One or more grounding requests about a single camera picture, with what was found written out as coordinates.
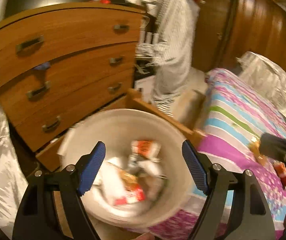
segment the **blue gripper pad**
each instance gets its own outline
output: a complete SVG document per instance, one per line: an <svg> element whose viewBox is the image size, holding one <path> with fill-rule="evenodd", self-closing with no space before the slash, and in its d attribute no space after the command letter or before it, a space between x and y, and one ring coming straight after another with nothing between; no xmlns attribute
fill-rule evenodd
<svg viewBox="0 0 286 240"><path fill-rule="evenodd" d="M80 174L80 183L78 187L78 192L80 196L83 196L85 192L89 191L92 187L96 174L98 173L101 164L105 158L105 144L99 141L89 155L82 156L78 163L82 162L82 158L89 156L89 161L79 167L79 170L82 171Z"/></svg>
<svg viewBox="0 0 286 240"><path fill-rule="evenodd" d="M185 140L182 143L183 158L187 164L188 169L190 170L190 173L192 175L196 187L199 190L203 191L205 195L207 195L209 193L209 185L207 179L208 174L206 173L205 169L203 168L200 161L196 157L196 154L197 153L194 149L194 146L190 143L189 140Z"/></svg>

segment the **chest of drawers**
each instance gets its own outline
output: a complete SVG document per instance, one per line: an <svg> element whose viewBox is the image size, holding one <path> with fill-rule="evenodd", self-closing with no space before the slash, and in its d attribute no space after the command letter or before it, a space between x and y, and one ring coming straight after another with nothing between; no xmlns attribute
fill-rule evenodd
<svg viewBox="0 0 286 240"><path fill-rule="evenodd" d="M141 14L83 2L0 22L0 104L31 151L132 87Z"/></svg>

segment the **colorful striped bedding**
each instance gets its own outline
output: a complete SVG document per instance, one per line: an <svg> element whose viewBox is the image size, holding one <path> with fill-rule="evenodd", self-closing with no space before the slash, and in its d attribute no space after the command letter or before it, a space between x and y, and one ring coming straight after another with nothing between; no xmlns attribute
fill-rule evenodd
<svg viewBox="0 0 286 240"><path fill-rule="evenodd" d="M205 106L207 118L203 127L208 136L201 142L198 151L208 155L212 163L220 163L229 171L253 171L270 206L278 239L284 229L286 191L272 165L269 163L263 167L258 164L247 146L253 136L259 137L264 132L286 138L286 124L273 105L230 71L214 69L209 74ZM223 234L226 228L232 199L233 192L229 191L217 236ZM195 187L177 214L143 232L150 231L162 239L187 239L205 200L203 192Z"/></svg>

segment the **metal screw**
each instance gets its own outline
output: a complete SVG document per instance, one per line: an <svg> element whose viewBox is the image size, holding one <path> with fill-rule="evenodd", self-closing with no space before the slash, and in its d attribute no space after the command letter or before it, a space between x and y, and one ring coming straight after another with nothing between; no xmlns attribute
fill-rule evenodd
<svg viewBox="0 0 286 240"><path fill-rule="evenodd" d="M35 173L34 173L34 176L35 177L40 177L42 175L42 171L36 171Z"/></svg>
<svg viewBox="0 0 286 240"><path fill-rule="evenodd" d="M216 171L221 170L222 166L220 164L214 163L213 164L213 169L215 169Z"/></svg>
<svg viewBox="0 0 286 240"><path fill-rule="evenodd" d="M252 172L251 170L246 170L246 171L245 171L245 174L246 174L247 176L252 176L252 175L253 175L253 172Z"/></svg>
<svg viewBox="0 0 286 240"><path fill-rule="evenodd" d="M74 171L74 169L75 169L75 166L73 164L70 164L66 167L67 171Z"/></svg>

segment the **striped cloth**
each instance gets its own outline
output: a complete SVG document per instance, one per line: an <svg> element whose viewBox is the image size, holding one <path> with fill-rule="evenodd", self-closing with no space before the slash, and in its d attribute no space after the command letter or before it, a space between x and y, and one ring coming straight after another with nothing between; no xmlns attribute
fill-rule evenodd
<svg viewBox="0 0 286 240"><path fill-rule="evenodd" d="M189 0L142 0L156 17L159 41L153 45L156 69L152 103L173 116L171 105L185 85L191 67L195 18Z"/></svg>
<svg viewBox="0 0 286 240"><path fill-rule="evenodd" d="M272 165L268 163L263 167L258 164L247 145L252 136L260 136L263 132L286 138L286 124L269 101L230 71L214 69L209 74L206 106L208 118L204 126L208 135L198 151L228 171L253 171L269 204L278 239L284 229L286 191ZM232 199L233 191L228 191L217 236L222 235L226 229ZM149 231L161 239L186 240L200 216L205 200L206 196L195 186L188 201L174 216L139 231Z"/></svg>

